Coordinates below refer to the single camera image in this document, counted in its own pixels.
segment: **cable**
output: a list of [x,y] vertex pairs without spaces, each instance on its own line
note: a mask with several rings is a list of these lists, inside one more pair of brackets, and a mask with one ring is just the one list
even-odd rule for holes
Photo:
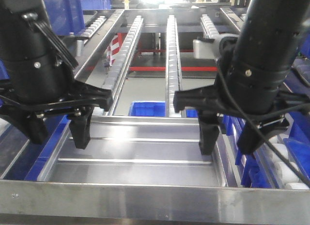
[[227,95],[229,101],[231,102],[231,104],[233,104],[233,106],[239,111],[239,113],[244,117],[244,119],[249,123],[249,125],[251,126],[251,128],[259,135],[260,138],[262,138],[265,143],[267,144],[267,146],[280,158],[280,160],[282,160],[286,166],[292,170],[296,176],[303,182],[305,183],[309,188],[310,188],[310,180],[303,175],[301,172],[299,172],[291,163],[288,159],[286,159],[272,144],[271,142],[264,136],[263,133],[261,133],[261,131],[256,127],[256,125],[252,122],[252,120],[249,118],[249,116],[240,108],[240,106],[238,105],[238,103],[234,100],[233,96],[231,95],[231,93],[229,92],[228,86],[226,84],[225,78],[221,72],[221,69],[219,67],[218,64],[218,76],[219,79],[222,83],[222,86],[224,88],[225,94]]

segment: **aluminum rail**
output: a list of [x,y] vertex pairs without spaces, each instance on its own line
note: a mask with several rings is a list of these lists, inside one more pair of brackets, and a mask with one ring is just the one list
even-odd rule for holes
[[123,89],[131,61],[134,57],[136,47],[141,35],[143,27],[143,18],[137,16],[123,42],[120,51],[117,54],[117,59],[108,72],[108,76],[102,86],[103,89],[112,90],[113,104],[105,115],[114,115],[116,106],[119,101],[120,93]]
[[219,35],[215,25],[207,14],[202,15],[201,26],[205,37],[216,38]]
[[220,16],[228,23],[232,33],[239,34],[243,25],[243,20],[230,8],[221,8]]
[[78,67],[74,70],[76,80],[85,82],[91,71],[86,71],[87,66],[95,66],[102,58],[102,53],[124,22],[124,10],[115,11],[100,28],[96,35],[87,42],[81,56],[77,56]]
[[177,22],[174,15],[170,15],[167,21],[166,37],[166,117],[182,117],[175,113],[173,107],[174,92],[181,90],[181,60],[179,45],[177,44]]

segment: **metal track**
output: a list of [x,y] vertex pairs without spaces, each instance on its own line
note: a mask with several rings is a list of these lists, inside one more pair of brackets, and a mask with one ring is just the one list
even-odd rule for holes
[[175,113],[173,107],[174,92],[181,90],[181,61],[177,32],[177,22],[174,15],[170,15],[167,22],[166,38],[166,117],[182,117]]
[[219,35],[215,25],[213,24],[212,20],[207,14],[202,15],[201,25],[202,25],[205,37],[216,38]]

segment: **blue plastic bin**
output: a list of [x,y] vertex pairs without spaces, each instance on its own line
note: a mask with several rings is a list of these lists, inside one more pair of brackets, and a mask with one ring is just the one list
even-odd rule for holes
[[134,101],[131,103],[129,116],[164,117],[164,101]]
[[3,62],[0,60],[0,80],[6,80],[8,79],[8,73],[6,72],[5,66]]
[[186,117],[198,117],[197,110],[186,110]]
[[306,38],[304,44],[300,48],[300,52],[307,58],[310,57],[310,35]]
[[83,10],[111,9],[111,0],[81,0]]
[[44,0],[44,3],[57,35],[77,34],[85,28],[81,0]]

